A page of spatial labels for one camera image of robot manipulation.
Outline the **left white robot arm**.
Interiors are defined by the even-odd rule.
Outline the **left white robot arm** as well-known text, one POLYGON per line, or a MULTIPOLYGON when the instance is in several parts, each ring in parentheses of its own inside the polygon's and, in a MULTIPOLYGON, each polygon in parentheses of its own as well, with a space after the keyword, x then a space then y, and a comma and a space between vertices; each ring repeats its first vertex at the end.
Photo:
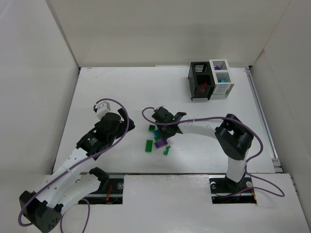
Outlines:
POLYGON ((96 167, 96 160, 135 125, 123 108, 117 113, 97 109, 96 115, 99 122, 78 141, 67 160, 41 186, 19 196, 20 226, 24 226, 21 218, 25 217, 29 225, 49 233, 71 206, 92 192, 106 189, 109 175, 96 167))

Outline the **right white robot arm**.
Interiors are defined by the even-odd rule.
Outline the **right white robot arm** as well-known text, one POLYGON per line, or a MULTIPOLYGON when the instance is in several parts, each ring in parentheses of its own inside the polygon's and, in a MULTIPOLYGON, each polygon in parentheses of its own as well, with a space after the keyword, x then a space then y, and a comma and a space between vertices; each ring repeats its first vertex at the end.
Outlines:
POLYGON ((187 122, 178 123, 186 113, 175 115, 164 107, 154 111, 152 118, 158 123, 158 130, 164 139, 178 134, 197 134, 214 138, 218 141, 225 155, 228 157, 225 185, 228 192, 237 192, 245 177, 246 156, 251 147, 254 136, 241 125, 230 120, 195 121, 189 118, 187 122))

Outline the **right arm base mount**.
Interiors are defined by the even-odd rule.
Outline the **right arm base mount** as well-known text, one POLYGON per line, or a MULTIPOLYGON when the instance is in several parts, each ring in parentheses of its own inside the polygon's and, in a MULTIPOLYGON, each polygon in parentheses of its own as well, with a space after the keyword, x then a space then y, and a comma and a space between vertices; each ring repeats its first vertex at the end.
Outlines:
POLYGON ((227 177, 211 177, 210 191, 213 204, 256 204, 256 195, 252 179, 244 177, 239 183, 230 181, 227 177))

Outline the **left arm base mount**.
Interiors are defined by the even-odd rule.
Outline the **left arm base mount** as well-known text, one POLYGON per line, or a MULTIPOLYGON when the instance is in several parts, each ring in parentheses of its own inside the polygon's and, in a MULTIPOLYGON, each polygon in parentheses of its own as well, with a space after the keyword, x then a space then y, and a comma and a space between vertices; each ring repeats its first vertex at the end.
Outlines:
POLYGON ((105 189, 99 189, 85 196, 91 205, 117 205, 123 202, 124 177, 113 177, 109 179, 105 189))

